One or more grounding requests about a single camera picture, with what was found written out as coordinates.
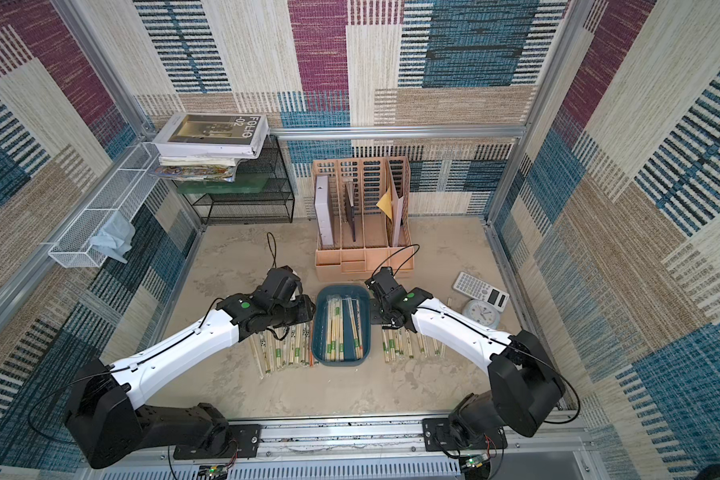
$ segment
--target white mesh shelf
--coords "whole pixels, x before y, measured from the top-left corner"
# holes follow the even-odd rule
[[[48,255],[64,268],[101,266],[106,256],[94,250],[90,238],[99,232],[116,211],[129,222],[134,219],[157,183],[157,178],[146,174],[157,163],[158,153],[153,145],[136,146],[99,193],[61,234]]]

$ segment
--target black wire shelf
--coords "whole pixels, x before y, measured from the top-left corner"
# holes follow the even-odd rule
[[[296,197],[279,142],[271,135],[265,141],[259,158],[241,162],[236,172],[236,178],[240,179],[263,175],[266,176],[264,184],[249,193],[220,193],[224,187],[220,182],[197,182],[193,184],[191,194],[183,195],[205,225],[293,222]]]

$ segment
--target desk organizer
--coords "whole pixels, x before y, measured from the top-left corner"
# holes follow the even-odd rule
[[[312,180],[329,177],[330,201],[334,218],[333,245],[323,245],[317,238],[315,268],[321,282],[366,280],[382,264],[397,270],[397,276],[413,274],[414,259],[406,259],[413,249],[406,249],[384,260],[403,246],[411,245],[408,230],[408,199],[410,197],[411,168],[406,157],[345,158],[315,160]],[[353,183],[355,237],[347,222],[347,184]],[[389,219],[376,203],[391,187],[393,197],[399,198],[394,211],[399,218],[398,242],[394,246],[395,222]]]

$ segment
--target clock face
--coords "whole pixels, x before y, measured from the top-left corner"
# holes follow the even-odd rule
[[[495,329],[499,325],[499,312],[488,302],[470,300],[462,312],[470,320]]]

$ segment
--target white calculator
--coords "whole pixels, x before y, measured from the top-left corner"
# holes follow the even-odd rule
[[[509,301],[509,293],[499,290],[495,286],[483,282],[476,276],[466,272],[458,274],[454,283],[454,290],[471,298],[488,302],[499,312],[504,312],[504,308]]]

